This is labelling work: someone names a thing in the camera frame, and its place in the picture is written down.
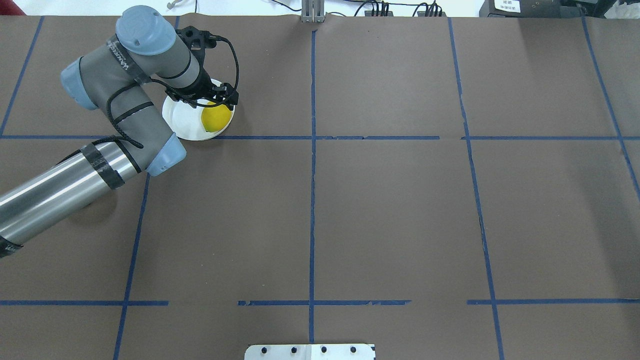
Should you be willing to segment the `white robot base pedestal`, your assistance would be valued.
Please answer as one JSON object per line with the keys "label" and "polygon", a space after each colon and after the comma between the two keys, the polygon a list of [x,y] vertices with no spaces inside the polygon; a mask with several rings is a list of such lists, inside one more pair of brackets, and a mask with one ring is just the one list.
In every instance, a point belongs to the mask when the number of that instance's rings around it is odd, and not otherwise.
{"label": "white robot base pedestal", "polygon": [[366,343],[254,344],[245,360],[375,360],[375,346]]}

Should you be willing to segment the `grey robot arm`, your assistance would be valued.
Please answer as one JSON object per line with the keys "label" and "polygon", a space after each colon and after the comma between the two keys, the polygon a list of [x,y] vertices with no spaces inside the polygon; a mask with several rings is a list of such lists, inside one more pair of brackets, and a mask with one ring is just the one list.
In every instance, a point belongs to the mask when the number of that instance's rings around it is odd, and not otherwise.
{"label": "grey robot arm", "polygon": [[170,101],[192,109],[233,110],[239,80],[215,84],[205,69],[205,52],[217,43],[230,40],[194,26],[176,29],[153,7],[137,5],[122,13],[105,44],[69,64],[60,74],[66,93],[84,109],[103,112],[116,133],[1,196],[1,257],[137,174],[158,176],[185,159],[185,147],[143,86],[162,85]]}

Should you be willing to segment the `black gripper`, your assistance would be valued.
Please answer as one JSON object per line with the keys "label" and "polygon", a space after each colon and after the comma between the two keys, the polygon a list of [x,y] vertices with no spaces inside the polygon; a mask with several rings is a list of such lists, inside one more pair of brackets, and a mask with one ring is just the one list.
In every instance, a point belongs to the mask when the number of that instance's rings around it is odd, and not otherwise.
{"label": "black gripper", "polygon": [[194,83],[185,88],[167,89],[166,95],[174,102],[181,102],[190,107],[199,107],[198,100],[222,104],[229,109],[238,105],[239,93],[233,86],[214,86],[206,70],[200,70]]}

